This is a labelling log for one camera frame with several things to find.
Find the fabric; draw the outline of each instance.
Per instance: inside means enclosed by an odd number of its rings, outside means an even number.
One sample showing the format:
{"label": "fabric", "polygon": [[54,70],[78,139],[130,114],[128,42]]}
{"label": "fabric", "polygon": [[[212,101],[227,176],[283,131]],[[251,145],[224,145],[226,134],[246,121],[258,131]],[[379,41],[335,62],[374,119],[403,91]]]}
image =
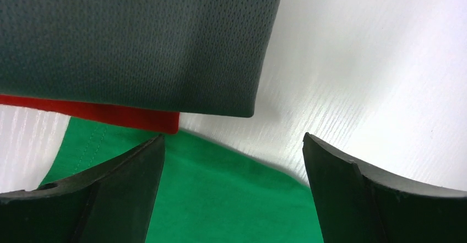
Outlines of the fabric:
{"label": "fabric", "polygon": [[0,193],[39,186],[57,156],[69,118],[0,105]]}
{"label": "fabric", "polygon": [[109,104],[58,101],[0,95],[0,104],[23,106],[59,112],[87,120],[116,126],[175,134],[178,131],[178,112],[163,112]]}
{"label": "fabric", "polygon": [[0,0],[0,93],[250,117],[279,0]]}
{"label": "fabric", "polygon": [[413,180],[467,191],[467,1],[281,0],[250,119],[180,128],[303,183],[310,132]]}
{"label": "fabric", "polygon": [[[104,162],[152,136],[72,118],[44,183]],[[165,139],[147,242],[323,242],[308,187],[191,134]]]}

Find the red fabric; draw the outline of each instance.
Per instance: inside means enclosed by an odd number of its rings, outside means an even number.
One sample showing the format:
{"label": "red fabric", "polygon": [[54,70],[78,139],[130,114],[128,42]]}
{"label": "red fabric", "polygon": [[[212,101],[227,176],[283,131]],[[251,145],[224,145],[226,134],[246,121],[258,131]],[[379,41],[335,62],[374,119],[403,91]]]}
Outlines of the red fabric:
{"label": "red fabric", "polygon": [[116,126],[175,134],[178,131],[179,112],[153,111],[111,104],[58,101],[0,95],[0,104],[59,112],[82,119]]}

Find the red cloth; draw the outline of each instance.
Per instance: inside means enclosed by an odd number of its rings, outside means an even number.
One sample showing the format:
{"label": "red cloth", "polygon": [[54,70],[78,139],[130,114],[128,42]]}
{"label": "red cloth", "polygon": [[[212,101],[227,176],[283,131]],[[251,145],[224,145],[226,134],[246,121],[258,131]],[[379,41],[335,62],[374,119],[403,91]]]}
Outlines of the red cloth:
{"label": "red cloth", "polygon": [[175,134],[178,131],[179,112],[153,111],[111,104],[46,100],[0,95],[0,104],[59,112],[82,119]]}

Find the gray mesh fabric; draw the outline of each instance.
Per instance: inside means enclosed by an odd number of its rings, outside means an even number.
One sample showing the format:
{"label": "gray mesh fabric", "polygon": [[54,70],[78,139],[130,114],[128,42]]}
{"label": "gray mesh fabric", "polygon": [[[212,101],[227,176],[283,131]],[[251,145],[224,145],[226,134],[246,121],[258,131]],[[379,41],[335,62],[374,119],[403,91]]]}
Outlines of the gray mesh fabric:
{"label": "gray mesh fabric", "polygon": [[0,93],[251,116],[279,0],[0,0]]}

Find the green cloth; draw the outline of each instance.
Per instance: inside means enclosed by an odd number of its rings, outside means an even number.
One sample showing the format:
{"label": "green cloth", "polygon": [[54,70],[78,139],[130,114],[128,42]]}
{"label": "green cloth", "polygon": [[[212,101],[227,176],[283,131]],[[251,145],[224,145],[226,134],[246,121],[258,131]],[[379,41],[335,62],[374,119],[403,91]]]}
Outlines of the green cloth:
{"label": "green cloth", "polygon": [[[153,132],[72,118],[44,183],[133,148]],[[308,187],[224,147],[166,136],[147,242],[323,242]]]}

